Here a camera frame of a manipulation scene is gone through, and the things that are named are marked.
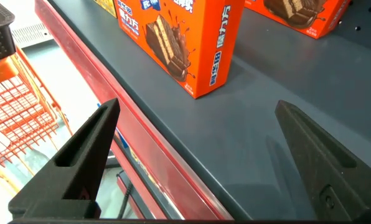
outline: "orange box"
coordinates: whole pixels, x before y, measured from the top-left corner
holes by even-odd
[[[120,27],[194,98],[227,81],[244,4],[244,0],[115,1]]]
[[[339,22],[350,0],[245,0],[245,7],[318,39]]]

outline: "blue label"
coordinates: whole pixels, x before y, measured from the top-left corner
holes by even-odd
[[[144,10],[149,9],[150,7],[160,11],[161,5],[159,4],[159,0],[140,0],[141,2],[141,8]]]

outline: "white surface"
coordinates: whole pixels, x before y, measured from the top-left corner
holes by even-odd
[[[10,28],[19,47],[28,47],[53,39],[34,12],[34,0],[0,0],[0,3],[16,17]]]

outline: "red edge trim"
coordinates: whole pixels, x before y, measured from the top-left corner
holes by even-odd
[[[138,152],[140,147],[134,147],[134,152],[140,158],[140,161],[146,165],[149,173],[158,181],[160,190],[163,191],[173,201],[174,205],[181,212],[185,219],[221,219],[232,220],[231,215],[226,211],[223,205],[217,200],[213,193],[206,187],[196,173],[188,166],[188,164],[181,158],[175,149],[164,139],[159,131],[151,124],[151,122],[143,115],[141,110],[132,101],[130,96],[119,85],[113,75],[105,68],[105,66],[93,55],[88,47],[79,39],[68,24],[62,19],[58,12],[50,5],[47,0],[36,0],[35,10],[40,19],[47,26],[49,31],[54,36],[55,40],[70,57],[73,64],[82,74],[86,82],[92,88],[100,101],[110,100],[112,98],[119,98],[122,110],[120,118],[130,116],[129,119],[136,118],[138,125],[141,125],[147,131],[149,137],[153,139],[154,143],[161,149],[159,152],[151,152],[155,156],[160,156],[162,159],[169,159],[163,168],[169,170],[154,170],[151,164],[155,167],[162,168],[151,162],[149,158]],[[120,119],[118,126],[121,133],[128,141],[130,146],[136,143],[131,139],[135,133],[129,131],[129,125],[124,125],[126,119]],[[138,177],[137,173],[131,167],[129,161],[125,158],[116,144],[113,144],[113,152],[120,164],[123,166],[126,173],[129,175],[134,187],[140,193],[146,205],[151,210],[156,218],[165,218],[162,210],[156,204],[152,196],[149,194],[147,188]],[[173,182],[178,181],[178,185],[174,186]]]

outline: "red metal frame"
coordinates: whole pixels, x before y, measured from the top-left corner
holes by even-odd
[[[108,69],[80,40],[47,0],[35,0],[36,13],[54,36],[59,46],[82,74],[100,102],[118,98],[121,115],[118,129],[137,157],[185,219],[231,220],[213,193],[164,139]],[[162,210],[131,167],[119,147],[112,150],[156,218],[165,218]]]
[[[118,184],[121,191],[125,194],[127,189],[126,189],[126,186],[124,185],[123,181],[120,178],[118,178],[116,183]],[[132,211],[134,211],[134,214],[136,214],[136,216],[139,219],[144,219],[144,215],[141,213],[139,207],[137,206],[136,202],[133,200],[131,195],[129,196],[129,204],[130,204],[130,207],[131,207]]]

